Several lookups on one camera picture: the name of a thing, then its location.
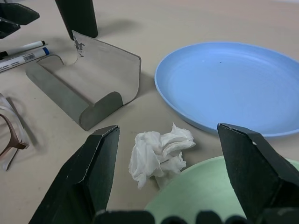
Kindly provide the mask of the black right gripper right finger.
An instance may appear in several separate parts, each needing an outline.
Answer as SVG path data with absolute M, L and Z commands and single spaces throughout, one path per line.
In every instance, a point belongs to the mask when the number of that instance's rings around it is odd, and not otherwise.
M 297 221 L 299 172 L 258 132 L 218 124 L 230 183 L 249 221 Z

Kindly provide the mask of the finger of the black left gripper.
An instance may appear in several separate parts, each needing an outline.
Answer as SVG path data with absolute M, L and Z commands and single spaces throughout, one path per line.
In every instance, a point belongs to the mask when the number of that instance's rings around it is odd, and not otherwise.
M 4 18 L 0 18 L 0 39 L 4 39 L 5 37 L 19 30 L 20 28 L 21 27 L 19 24 L 16 24 Z
M 0 20 L 18 25 L 28 25 L 40 18 L 38 12 L 19 3 L 1 3 Z

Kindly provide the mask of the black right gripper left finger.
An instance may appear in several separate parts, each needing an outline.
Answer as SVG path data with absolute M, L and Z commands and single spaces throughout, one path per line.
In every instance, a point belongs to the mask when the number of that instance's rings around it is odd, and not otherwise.
M 33 214 L 31 224 L 91 224 L 110 197 L 120 129 L 89 135 L 65 162 Z

